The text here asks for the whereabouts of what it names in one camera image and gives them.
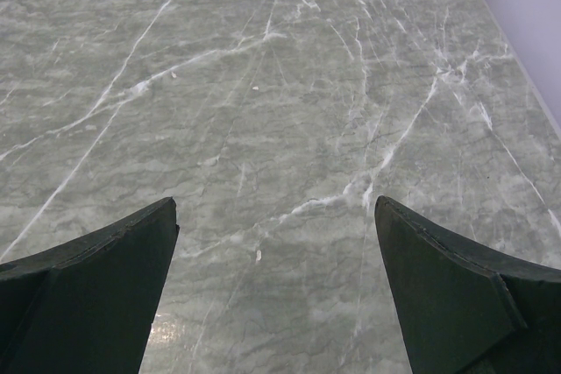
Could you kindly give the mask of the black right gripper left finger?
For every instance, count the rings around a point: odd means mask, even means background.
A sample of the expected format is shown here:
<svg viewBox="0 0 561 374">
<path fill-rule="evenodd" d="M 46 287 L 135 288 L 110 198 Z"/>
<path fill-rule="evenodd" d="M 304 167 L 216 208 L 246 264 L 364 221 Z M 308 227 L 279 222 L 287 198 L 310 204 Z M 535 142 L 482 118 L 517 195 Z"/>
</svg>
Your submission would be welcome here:
<svg viewBox="0 0 561 374">
<path fill-rule="evenodd" d="M 3 373 L 137 373 L 179 235 L 167 197 L 1 265 Z"/>
</svg>

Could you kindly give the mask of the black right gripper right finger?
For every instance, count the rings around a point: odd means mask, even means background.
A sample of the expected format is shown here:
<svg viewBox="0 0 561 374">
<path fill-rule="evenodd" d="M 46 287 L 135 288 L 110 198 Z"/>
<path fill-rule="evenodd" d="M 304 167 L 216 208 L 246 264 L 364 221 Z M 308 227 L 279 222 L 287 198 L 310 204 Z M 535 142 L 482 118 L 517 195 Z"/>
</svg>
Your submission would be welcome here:
<svg viewBox="0 0 561 374">
<path fill-rule="evenodd" d="M 380 251 L 414 373 L 558 373 L 560 271 L 380 196 Z"/>
</svg>

